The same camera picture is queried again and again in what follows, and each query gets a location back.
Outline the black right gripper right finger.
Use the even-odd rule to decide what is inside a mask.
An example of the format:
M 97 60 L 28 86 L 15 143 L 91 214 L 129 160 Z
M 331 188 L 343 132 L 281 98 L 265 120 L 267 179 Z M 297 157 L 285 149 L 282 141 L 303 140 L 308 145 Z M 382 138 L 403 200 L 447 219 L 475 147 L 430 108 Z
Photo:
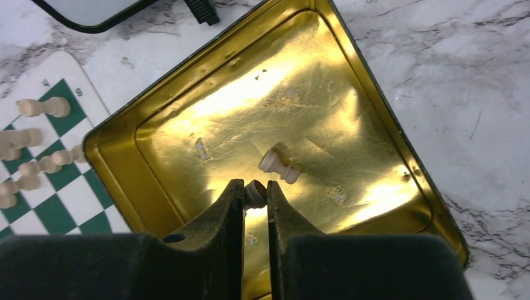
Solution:
M 325 234 L 267 184 L 273 299 L 472 299 L 454 251 L 432 234 Z

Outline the white chess piece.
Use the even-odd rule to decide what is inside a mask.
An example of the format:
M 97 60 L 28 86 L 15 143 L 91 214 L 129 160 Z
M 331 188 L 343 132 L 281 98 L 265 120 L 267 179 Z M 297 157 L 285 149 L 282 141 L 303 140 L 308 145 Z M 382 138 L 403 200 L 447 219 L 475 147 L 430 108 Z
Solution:
M 38 161 L 22 163 L 18 170 L 22 176 L 38 175 L 39 173 L 52 174 L 59 172 L 62 166 L 54 164 L 50 156 L 44 156 Z
M 43 142 L 43 134 L 38 128 L 1 131 L 1 151 L 39 146 Z
M 20 149 L 4 149 L 0 152 L 0 159 L 5 161 L 13 161 L 21 157 Z

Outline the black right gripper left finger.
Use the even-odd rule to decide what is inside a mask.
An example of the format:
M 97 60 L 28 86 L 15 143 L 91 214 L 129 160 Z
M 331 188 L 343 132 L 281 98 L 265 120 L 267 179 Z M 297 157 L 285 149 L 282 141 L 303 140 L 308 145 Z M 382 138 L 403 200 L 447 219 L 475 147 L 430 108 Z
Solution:
M 162 239 L 145 233 L 1 241 L 2 299 L 241 299 L 244 182 Z

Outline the white rook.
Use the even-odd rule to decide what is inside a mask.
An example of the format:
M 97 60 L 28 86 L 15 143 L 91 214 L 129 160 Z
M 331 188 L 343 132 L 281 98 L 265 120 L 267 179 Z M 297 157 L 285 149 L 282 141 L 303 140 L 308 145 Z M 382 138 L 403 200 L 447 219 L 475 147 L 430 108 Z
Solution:
M 26 117 L 36 117 L 48 114 L 55 118 L 63 118 L 71 112 L 71 105 L 64 97 L 54 96 L 45 101 L 35 99 L 21 99 L 16 102 L 19 113 Z

